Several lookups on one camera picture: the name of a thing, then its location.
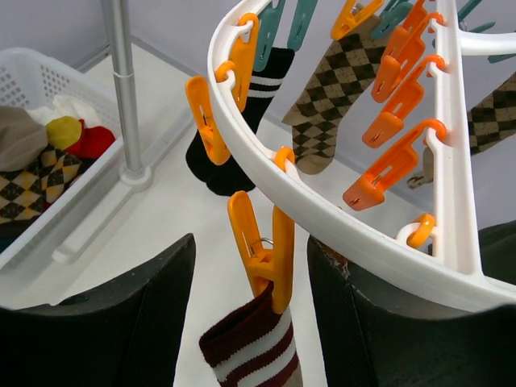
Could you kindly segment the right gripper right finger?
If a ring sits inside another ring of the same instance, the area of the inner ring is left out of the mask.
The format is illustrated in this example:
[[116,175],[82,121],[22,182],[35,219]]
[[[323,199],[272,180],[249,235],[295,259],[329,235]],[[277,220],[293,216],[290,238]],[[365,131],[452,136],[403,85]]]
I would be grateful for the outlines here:
[[315,237],[310,286],[329,386],[513,386],[515,308],[425,319],[368,300]]

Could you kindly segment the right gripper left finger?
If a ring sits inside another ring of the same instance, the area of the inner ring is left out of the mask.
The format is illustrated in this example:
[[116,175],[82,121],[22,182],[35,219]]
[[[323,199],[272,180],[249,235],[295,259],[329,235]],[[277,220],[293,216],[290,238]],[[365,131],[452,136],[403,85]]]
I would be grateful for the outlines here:
[[1,310],[3,386],[171,386],[193,280],[186,234],[61,303]]

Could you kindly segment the white clip hanger frame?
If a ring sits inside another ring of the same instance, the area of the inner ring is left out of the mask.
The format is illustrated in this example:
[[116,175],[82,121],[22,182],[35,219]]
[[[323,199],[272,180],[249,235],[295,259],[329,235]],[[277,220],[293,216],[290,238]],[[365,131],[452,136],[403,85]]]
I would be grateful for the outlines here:
[[423,137],[435,155],[434,209],[390,238],[302,182],[295,166],[265,147],[240,114],[233,94],[241,72],[229,57],[265,7],[264,1],[239,2],[215,29],[207,53],[214,119],[244,172],[306,231],[408,293],[472,312],[514,302],[514,286],[487,277],[481,267],[462,69],[464,56],[514,53],[514,34],[461,31],[456,4],[437,2],[430,21],[436,53],[429,67],[435,115],[404,135],[343,195],[353,210],[380,204],[384,192],[416,161],[413,144]]

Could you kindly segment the tan maroon striped sock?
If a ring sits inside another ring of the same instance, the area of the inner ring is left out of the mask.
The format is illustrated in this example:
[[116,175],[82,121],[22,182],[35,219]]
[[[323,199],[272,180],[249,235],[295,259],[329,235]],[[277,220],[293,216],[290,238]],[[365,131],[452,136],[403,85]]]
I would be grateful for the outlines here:
[[48,146],[46,128],[21,107],[1,106],[1,171],[25,169]]

